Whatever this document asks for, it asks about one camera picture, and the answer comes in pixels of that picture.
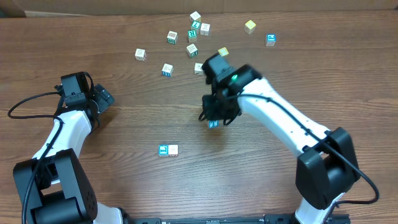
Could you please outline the blue-sided wooden block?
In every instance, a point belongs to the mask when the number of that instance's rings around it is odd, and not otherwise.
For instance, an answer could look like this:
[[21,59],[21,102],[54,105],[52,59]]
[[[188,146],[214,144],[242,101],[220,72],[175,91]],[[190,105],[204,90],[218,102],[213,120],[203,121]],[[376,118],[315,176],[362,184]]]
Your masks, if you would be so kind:
[[218,120],[212,120],[208,122],[208,128],[217,128],[219,126],[219,121]]

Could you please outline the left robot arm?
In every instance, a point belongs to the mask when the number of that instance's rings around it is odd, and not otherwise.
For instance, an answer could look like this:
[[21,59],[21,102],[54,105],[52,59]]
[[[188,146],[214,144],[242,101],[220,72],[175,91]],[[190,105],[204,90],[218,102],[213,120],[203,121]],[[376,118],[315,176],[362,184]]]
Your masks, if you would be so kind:
[[35,156],[14,166],[22,223],[132,223],[122,209],[99,203],[78,156],[95,121],[114,98],[100,84],[58,86],[53,129]]

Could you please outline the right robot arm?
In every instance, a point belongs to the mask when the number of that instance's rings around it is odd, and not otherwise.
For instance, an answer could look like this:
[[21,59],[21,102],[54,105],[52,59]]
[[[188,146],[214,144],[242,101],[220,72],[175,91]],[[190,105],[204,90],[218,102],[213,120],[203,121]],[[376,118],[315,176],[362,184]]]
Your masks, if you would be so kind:
[[225,125],[241,113],[258,119],[297,158],[295,184],[303,197],[293,214],[264,215],[264,223],[349,223],[333,207],[359,179],[351,136],[343,128],[330,131],[281,97],[249,65],[202,65],[212,93],[204,95],[200,119]]

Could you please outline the red picture wooden block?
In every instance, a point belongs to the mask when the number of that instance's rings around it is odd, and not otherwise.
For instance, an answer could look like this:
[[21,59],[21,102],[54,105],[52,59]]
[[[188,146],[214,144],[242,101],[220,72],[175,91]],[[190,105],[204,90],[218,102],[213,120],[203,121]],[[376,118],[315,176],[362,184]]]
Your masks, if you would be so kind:
[[178,146],[177,145],[168,145],[168,155],[171,157],[178,156]]

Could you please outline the red-edged wooden block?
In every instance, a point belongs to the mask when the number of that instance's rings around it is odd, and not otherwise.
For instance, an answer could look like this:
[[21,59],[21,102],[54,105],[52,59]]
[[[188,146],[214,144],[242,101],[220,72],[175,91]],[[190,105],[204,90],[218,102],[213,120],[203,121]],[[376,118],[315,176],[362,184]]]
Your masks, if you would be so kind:
[[168,156],[169,155],[169,146],[168,145],[160,145],[158,150],[159,156]]

